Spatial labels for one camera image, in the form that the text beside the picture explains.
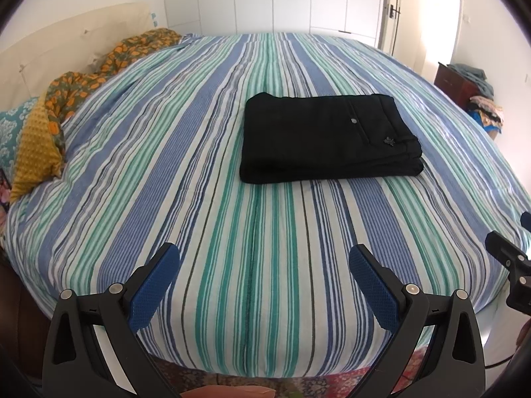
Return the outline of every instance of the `metal screw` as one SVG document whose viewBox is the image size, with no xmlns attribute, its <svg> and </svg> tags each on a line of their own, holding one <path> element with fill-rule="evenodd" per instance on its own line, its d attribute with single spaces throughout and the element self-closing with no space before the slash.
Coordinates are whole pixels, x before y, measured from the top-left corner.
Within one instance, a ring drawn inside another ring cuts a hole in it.
<svg viewBox="0 0 531 398">
<path fill-rule="evenodd" d="M 420 293 L 420 289 L 416 284 L 408 284 L 406 291 L 411 295 L 418 295 Z"/>
<path fill-rule="evenodd" d="M 467 299 L 468 298 L 468 293 L 465 292 L 463 289 L 459 289 L 457 292 L 456 292 L 456 295 L 459 299 Z"/>
<path fill-rule="evenodd" d="M 121 283 L 114 283 L 109 286 L 109 292 L 114 295 L 120 293 L 123 289 L 124 287 Z"/>
<path fill-rule="evenodd" d="M 60 294 L 61 299 L 68 299 L 70 296 L 72 296 L 72 290 L 70 289 L 65 289 Z"/>
</svg>

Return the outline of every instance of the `cream upholstered headboard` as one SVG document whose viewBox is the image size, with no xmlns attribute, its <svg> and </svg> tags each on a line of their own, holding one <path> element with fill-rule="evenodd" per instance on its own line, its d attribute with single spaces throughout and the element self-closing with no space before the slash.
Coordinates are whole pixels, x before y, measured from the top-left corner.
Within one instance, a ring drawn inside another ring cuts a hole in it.
<svg viewBox="0 0 531 398">
<path fill-rule="evenodd" d="M 90 73 L 120 40 L 153 28 L 146 3 L 104 7 L 49 25 L 0 53 L 0 111 L 43 93 L 67 71 Z"/>
</svg>

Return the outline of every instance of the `floral pillow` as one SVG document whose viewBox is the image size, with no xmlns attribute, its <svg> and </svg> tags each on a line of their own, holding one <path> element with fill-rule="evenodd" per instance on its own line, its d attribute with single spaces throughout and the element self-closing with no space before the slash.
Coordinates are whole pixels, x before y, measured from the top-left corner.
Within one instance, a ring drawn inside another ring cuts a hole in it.
<svg viewBox="0 0 531 398">
<path fill-rule="evenodd" d="M 18 107 L 0 112 L 0 168 L 10 183 L 13 182 L 22 127 L 36 102 L 37 97 L 33 97 Z"/>
</svg>

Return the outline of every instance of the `bright light from doorway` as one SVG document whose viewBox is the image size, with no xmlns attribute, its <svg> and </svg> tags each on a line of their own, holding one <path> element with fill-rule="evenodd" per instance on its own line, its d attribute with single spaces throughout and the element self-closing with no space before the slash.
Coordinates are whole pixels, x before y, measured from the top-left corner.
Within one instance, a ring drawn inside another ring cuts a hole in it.
<svg viewBox="0 0 531 398">
<path fill-rule="evenodd" d="M 422 76 L 435 79 L 438 62 L 452 58 L 459 25 L 460 0 L 423 0 L 421 41 L 426 49 Z"/>
</svg>

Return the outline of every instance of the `bed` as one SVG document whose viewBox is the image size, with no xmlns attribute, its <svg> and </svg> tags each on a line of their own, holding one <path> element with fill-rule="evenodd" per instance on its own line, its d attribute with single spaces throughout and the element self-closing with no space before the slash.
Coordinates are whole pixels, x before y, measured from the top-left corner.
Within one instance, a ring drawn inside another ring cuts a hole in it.
<svg viewBox="0 0 531 398">
<path fill-rule="evenodd" d="M 425 170 L 244 184 L 243 108 L 259 92 L 389 94 Z M 179 276 L 139 336 L 183 367 L 244 377 L 367 367 L 389 336 L 351 279 L 352 245 L 425 292 L 465 289 L 480 311 L 506 279 L 486 234 L 524 251 L 531 242 L 518 225 L 531 199 L 481 128 L 411 70 L 343 38 L 187 36 L 105 84 L 64 132 L 62 178 L 10 209 L 12 265 L 51 316 L 63 289 L 104 291 L 175 243 Z"/>
</svg>

